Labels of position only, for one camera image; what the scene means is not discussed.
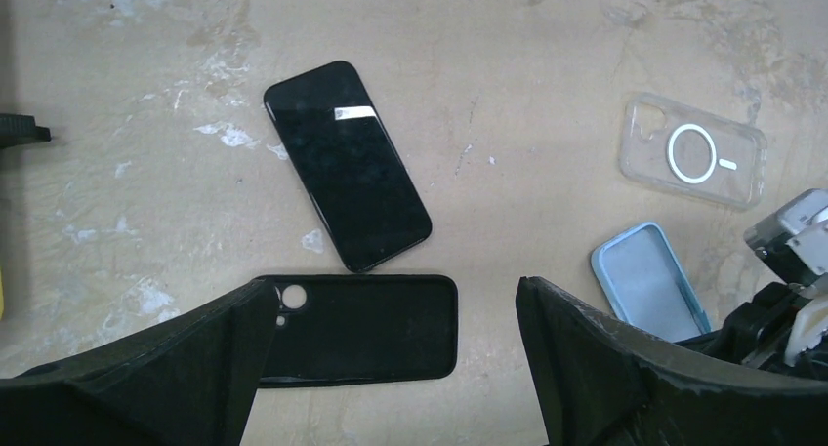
magnetic ring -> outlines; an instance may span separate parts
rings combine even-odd
[[[707,171],[704,172],[703,175],[697,176],[692,178],[682,170],[679,169],[679,165],[676,164],[676,139],[683,134],[684,132],[692,131],[697,132],[704,138],[705,142],[707,142],[708,148],[710,148],[710,166],[707,167]],[[681,181],[686,182],[688,184],[701,184],[710,179],[713,176],[713,170],[716,169],[716,145],[713,144],[713,138],[710,137],[710,134],[701,126],[697,124],[683,124],[676,128],[673,131],[673,134],[670,136],[670,140],[667,141],[667,162],[670,164],[670,169],[673,171],[673,174],[676,175],[676,178],[679,178]]]

black smartphone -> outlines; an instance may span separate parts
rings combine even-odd
[[[260,387],[430,380],[454,370],[457,287],[448,277],[259,279],[282,301]]]
[[[336,61],[273,85],[265,107],[345,267],[425,240],[432,221],[356,70]]]

clear phone case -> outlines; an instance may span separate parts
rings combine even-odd
[[[620,166],[632,180],[749,209],[762,196],[766,155],[756,128],[650,93],[627,104]]]

